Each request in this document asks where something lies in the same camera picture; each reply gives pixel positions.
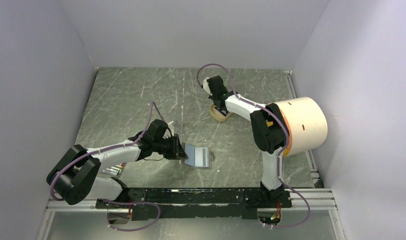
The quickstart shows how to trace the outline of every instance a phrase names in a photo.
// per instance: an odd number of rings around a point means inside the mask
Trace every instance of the beige cylinder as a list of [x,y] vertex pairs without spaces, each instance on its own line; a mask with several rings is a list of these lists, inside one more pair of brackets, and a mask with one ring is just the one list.
[[275,104],[281,110],[290,131],[290,144],[284,156],[315,149],[325,141],[328,125],[321,108],[313,99],[299,97]]

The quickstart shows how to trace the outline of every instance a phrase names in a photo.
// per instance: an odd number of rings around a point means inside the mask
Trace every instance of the white wall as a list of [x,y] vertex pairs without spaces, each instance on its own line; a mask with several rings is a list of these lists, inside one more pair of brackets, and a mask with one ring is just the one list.
[[314,154],[348,239],[406,239],[406,0],[331,0],[293,81],[327,117]]
[[290,70],[329,0],[60,0],[97,66]]
[[0,0],[0,240],[35,239],[94,67],[54,0]]

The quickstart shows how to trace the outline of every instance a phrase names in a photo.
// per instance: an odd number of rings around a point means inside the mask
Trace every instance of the grey marble surface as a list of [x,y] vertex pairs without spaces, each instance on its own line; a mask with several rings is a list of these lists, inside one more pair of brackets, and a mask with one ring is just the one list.
[[[129,187],[199,188],[256,187],[263,175],[261,152],[249,121],[232,115],[225,122],[210,117],[211,100],[198,86],[196,68],[99,69],[77,144],[97,148],[116,144],[141,131],[154,100],[167,122],[174,121],[182,142],[209,147],[211,169],[194,169],[177,160],[130,162],[121,180]],[[237,91],[255,102],[291,99],[282,71],[231,69]],[[228,89],[231,81],[219,68],[203,70],[201,79],[220,75]],[[284,180],[292,187],[313,187],[305,153],[284,159]]]

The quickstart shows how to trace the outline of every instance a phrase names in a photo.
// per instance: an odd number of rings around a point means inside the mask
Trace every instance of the white scratch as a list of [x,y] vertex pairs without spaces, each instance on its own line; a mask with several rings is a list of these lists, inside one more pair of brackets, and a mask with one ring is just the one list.
[[245,81],[245,87],[244,87],[244,97],[247,95],[247,81]]
[[128,69],[130,69],[130,67],[128,67],[127,69],[124,69],[124,70],[120,71],[120,73],[118,73],[117,75],[121,75],[124,71],[126,71],[126,70],[128,70]]
[[254,163],[255,163],[255,162],[257,161],[257,159],[259,158],[259,155],[260,155],[260,151],[257,151],[257,157],[254,159],[253,164],[251,164],[250,170],[253,170]]
[[183,126],[184,126],[184,102],[185,102],[185,94],[184,94],[184,89],[185,89],[185,73],[184,77],[182,78],[183,84],[182,84],[182,113],[181,113],[181,134],[183,134]]
[[245,170],[245,167],[244,167],[244,159],[242,158],[242,155],[240,155],[240,157],[241,157],[241,164],[242,164],[242,166],[243,166],[243,170]]
[[94,141],[92,142],[91,146],[94,146],[94,143],[98,140],[98,138],[101,136],[101,134],[103,133],[103,131],[106,129],[107,125],[109,123],[106,123],[106,125],[103,127],[103,129],[101,130],[101,132],[95,137]]
[[120,68],[120,67],[117,68],[116,72],[115,72],[115,73],[113,74],[113,76],[111,76],[111,78],[109,78],[109,79],[112,79],[112,78],[114,78],[114,76],[116,76],[117,72],[119,71],[119,68]]
[[170,111],[169,112],[171,112],[172,110],[173,110],[173,108],[176,106],[176,105],[178,105],[178,91],[175,89],[175,95],[176,95],[176,101],[175,101],[175,104],[170,108]]
[[190,181],[190,178],[187,179],[187,181],[185,182],[185,187],[187,186],[188,182]]
[[97,105],[98,101],[100,101],[100,99],[106,94],[106,92],[110,89],[110,87],[111,87],[111,86],[114,84],[114,82],[117,80],[117,77],[118,77],[118,76],[119,76],[119,75],[116,76],[116,78],[113,80],[113,82],[110,84],[110,86],[106,89],[106,91],[104,91],[103,94],[97,99],[97,101],[95,102],[94,106],[92,106],[92,108],[88,111],[88,113],[83,117],[82,120],[84,120],[84,119],[89,115],[89,113],[94,109],[94,107]]
[[160,80],[162,80],[162,78],[164,78],[164,76],[166,76],[168,73],[170,73],[170,70],[168,69],[167,72],[161,76],[158,80],[156,80],[152,85],[150,85],[150,88],[152,89],[154,85],[156,85],[156,83],[158,83]]
[[78,142],[85,143],[85,141],[89,138],[89,134],[84,139],[79,139]]
[[291,179],[291,177],[292,177],[294,174],[301,172],[303,169],[304,169],[303,167],[299,167],[299,168],[298,168],[297,170],[295,170],[292,174],[290,174],[290,175],[285,179],[284,182],[286,182],[286,183],[289,182],[290,179]]
[[203,121],[205,121],[205,120],[207,120],[207,119],[210,119],[210,118],[211,118],[211,116],[208,116],[208,117],[199,119],[198,121],[194,122],[192,126],[195,127],[196,125],[198,125],[198,124],[200,124],[201,122],[203,122]]
[[228,84],[229,74],[226,75],[225,86]]
[[221,159],[220,159],[220,164],[214,170],[218,170],[224,163],[225,163],[225,161],[223,161],[223,156],[222,156]]
[[151,95],[153,96],[153,101],[156,101],[156,98],[154,97],[153,91],[151,91]]
[[144,93],[144,87],[145,87],[145,83],[142,85],[141,98],[142,98],[142,94]]
[[219,128],[219,124],[220,124],[220,122],[217,123],[216,130],[215,130],[215,132],[213,133],[212,139],[210,139],[209,147],[212,145],[212,141],[213,141],[213,138],[215,137],[215,134],[216,134],[216,132],[217,132],[217,129]]
[[201,178],[200,169],[197,169],[198,177],[200,178],[201,187],[204,187],[203,179]]
[[195,98],[197,99],[198,109],[199,109],[199,111],[202,113],[202,111],[201,111],[201,106],[200,106],[200,102],[198,101],[198,97],[197,97],[197,92],[195,91],[195,87],[194,87],[194,84],[193,84],[192,81],[191,81],[191,85],[192,85],[192,89],[194,90]]
[[128,126],[129,122],[134,119],[134,117],[139,113],[139,111],[141,111],[142,107],[140,109],[138,109],[137,111],[135,111],[134,116],[132,116],[125,124],[125,126]]
[[223,185],[226,185],[226,182],[228,181],[230,173],[231,173],[231,167],[229,168],[228,175],[226,175],[225,183]]

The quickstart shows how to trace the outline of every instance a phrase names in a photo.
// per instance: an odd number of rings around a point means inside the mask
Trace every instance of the floor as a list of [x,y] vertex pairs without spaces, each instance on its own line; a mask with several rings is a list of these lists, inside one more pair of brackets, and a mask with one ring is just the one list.
[[[76,140],[85,148],[124,141],[141,131],[154,100],[167,122],[174,121],[182,142],[209,147],[211,169],[194,169],[177,160],[138,161],[126,165],[120,179],[129,187],[199,188],[257,187],[263,175],[262,155],[250,122],[238,115],[219,123],[210,117],[211,100],[198,86],[197,68],[101,67],[83,115]],[[231,69],[237,91],[259,103],[291,99],[280,70]],[[220,75],[207,68],[201,79]],[[284,180],[292,187],[314,187],[305,153],[284,159]]]

